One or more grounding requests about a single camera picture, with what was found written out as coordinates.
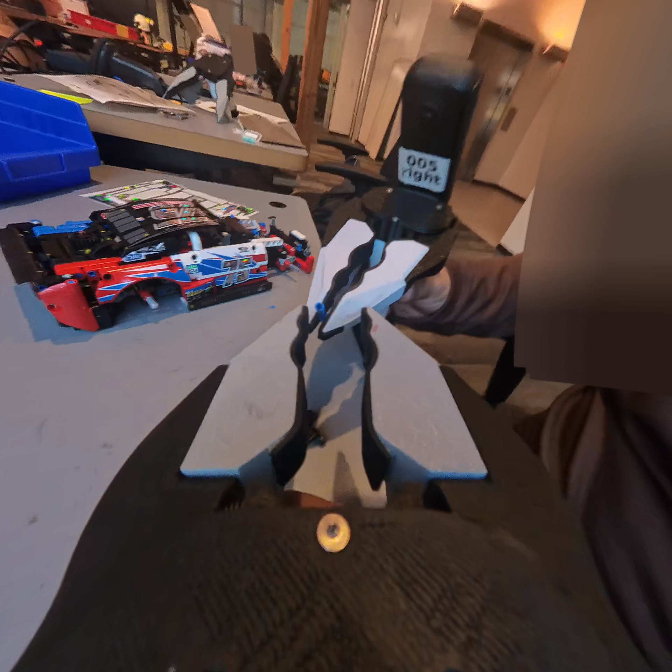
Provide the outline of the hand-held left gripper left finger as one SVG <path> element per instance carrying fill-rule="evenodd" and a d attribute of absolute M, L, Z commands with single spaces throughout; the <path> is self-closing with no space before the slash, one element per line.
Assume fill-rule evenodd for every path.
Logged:
<path fill-rule="evenodd" d="M 290 483 L 313 436 L 308 336 L 308 308 L 299 306 L 231 359 L 181 463 L 183 476 Z"/>

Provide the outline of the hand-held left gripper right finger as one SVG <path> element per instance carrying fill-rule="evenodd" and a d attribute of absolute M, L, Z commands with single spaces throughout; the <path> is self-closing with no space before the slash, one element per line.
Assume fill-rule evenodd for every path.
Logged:
<path fill-rule="evenodd" d="M 371 308 L 361 313 L 360 349 L 362 460 L 371 488 L 486 478 L 440 365 Z"/>

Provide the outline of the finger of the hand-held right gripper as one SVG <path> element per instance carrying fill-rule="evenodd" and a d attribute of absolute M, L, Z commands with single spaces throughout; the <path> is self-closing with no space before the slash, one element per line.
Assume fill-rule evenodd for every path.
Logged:
<path fill-rule="evenodd" d="M 429 247 L 417 241 L 392 241 L 380 262 L 363 273 L 360 280 L 337 298 L 320 326 L 320 334 L 335 334 L 360 320 L 364 308 L 390 305 L 403 295 L 407 276 L 427 255 Z"/>
<path fill-rule="evenodd" d="M 363 221 L 349 219 L 321 249 L 313 269 L 313 280 L 307 298 L 308 311 L 322 302 L 327 309 L 362 267 L 372 253 L 374 232 Z"/>

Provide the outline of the light grey desk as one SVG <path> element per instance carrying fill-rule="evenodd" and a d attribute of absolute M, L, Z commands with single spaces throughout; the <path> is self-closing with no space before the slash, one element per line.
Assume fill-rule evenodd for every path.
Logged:
<path fill-rule="evenodd" d="M 90 191 L 152 181 L 182 186 L 275 216 L 313 251 L 320 239 L 307 202 L 296 196 L 184 177 L 100 166 L 95 184 L 38 200 L 1 205 L 1 227 L 82 221 L 105 207 Z M 45 617 L 89 517 L 130 454 L 217 365 L 228 364 L 280 317 L 305 300 L 311 279 L 274 275 L 273 289 L 188 312 L 176 296 L 159 308 L 129 305 L 99 332 L 56 324 L 28 285 L 14 284 L 1 254 L 1 670 L 10 671 Z M 268 309 L 275 305 L 275 310 Z M 360 359 L 350 373 L 309 392 L 323 408 L 328 441 L 311 449 L 294 486 L 327 500 L 384 506 L 360 457 Z"/>

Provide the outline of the person's right hand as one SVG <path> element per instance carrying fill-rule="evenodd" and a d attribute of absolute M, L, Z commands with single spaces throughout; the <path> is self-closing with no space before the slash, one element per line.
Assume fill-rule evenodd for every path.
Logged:
<path fill-rule="evenodd" d="M 391 306 L 389 319 L 407 327 L 428 323 L 448 300 L 451 290 L 449 269 L 441 270 L 417 280 Z"/>

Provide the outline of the red toy brick car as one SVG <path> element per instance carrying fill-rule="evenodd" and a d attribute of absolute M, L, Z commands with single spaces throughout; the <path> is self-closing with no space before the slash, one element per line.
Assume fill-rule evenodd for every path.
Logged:
<path fill-rule="evenodd" d="M 189 311 L 272 289 L 270 272 L 311 273 L 298 231 L 217 216 L 195 197 L 154 197 L 47 226 L 12 223 L 1 250 L 16 284 L 31 289 L 62 327 L 110 328 L 131 296 L 150 309 L 179 294 Z"/>

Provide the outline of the sticker sheet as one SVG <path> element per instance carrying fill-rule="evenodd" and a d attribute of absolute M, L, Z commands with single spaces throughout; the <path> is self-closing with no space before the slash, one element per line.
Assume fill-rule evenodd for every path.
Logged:
<path fill-rule="evenodd" d="M 253 207 L 185 188 L 168 180 L 145 181 L 114 189 L 90 191 L 83 194 L 83 197 L 110 206 L 124 206 L 148 200 L 191 200 L 216 217 L 233 216 L 243 220 L 258 213 Z"/>

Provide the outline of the grey work table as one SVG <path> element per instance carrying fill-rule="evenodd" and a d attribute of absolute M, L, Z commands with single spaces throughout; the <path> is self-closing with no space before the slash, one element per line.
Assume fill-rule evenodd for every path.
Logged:
<path fill-rule="evenodd" d="M 241 139 L 234 124 L 219 124 L 212 113 L 186 106 L 169 115 L 147 108 L 80 105 L 55 97 L 83 114 L 101 161 L 114 167 L 195 176 L 197 179 L 274 190 L 278 173 L 297 175 L 308 167 L 308 151 Z"/>

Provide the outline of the idle hand-held gripper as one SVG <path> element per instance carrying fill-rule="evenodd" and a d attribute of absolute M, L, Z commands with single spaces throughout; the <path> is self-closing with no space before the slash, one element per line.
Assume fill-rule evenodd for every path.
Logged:
<path fill-rule="evenodd" d="M 175 76 L 163 98 L 196 105 L 207 90 L 214 100 L 217 122 L 236 122 L 239 112 L 233 100 L 233 73 L 230 48 L 217 38 L 203 34 L 197 38 L 192 65 Z"/>

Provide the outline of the person's brown shirt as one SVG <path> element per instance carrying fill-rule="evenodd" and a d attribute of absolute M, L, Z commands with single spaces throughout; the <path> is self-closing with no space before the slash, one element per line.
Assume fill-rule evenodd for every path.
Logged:
<path fill-rule="evenodd" d="M 516 432 L 559 485 L 617 615 L 671 670 L 671 396 L 574 385 Z"/>

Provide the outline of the printed paper sheets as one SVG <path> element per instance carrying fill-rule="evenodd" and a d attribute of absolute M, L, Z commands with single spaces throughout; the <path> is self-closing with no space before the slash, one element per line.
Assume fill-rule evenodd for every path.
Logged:
<path fill-rule="evenodd" d="M 133 107 L 151 108 L 170 113 L 192 114 L 185 105 L 167 100 L 154 91 L 135 87 L 117 79 L 101 75 L 40 75 L 69 90 L 101 104 L 120 104 Z"/>

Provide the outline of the blue plastic bin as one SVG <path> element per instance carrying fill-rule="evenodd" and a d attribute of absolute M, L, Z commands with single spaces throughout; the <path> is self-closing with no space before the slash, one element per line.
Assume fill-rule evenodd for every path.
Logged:
<path fill-rule="evenodd" d="M 77 102 L 1 82 L 1 203 L 84 186 L 101 164 Z"/>

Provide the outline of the orange storage rack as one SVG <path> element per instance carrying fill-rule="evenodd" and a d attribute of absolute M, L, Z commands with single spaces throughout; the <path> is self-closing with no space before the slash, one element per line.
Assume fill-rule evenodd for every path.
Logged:
<path fill-rule="evenodd" d="M 164 44 L 159 44 L 159 39 L 151 37 L 150 31 L 76 12 L 61 1 L 29 1 L 28 5 L 25 1 L 2 1 L 1 16 L 14 23 L 38 21 L 89 38 L 116 38 L 165 56 L 173 51 L 172 46 L 166 49 Z"/>

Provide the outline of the wooden post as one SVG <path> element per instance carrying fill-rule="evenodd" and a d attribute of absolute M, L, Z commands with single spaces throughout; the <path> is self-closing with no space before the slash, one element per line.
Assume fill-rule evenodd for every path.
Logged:
<path fill-rule="evenodd" d="M 295 129 L 305 147 L 310 146 L 315 123 L 317 93 L 322 73 L 329 1 L 309 1 Z"/>

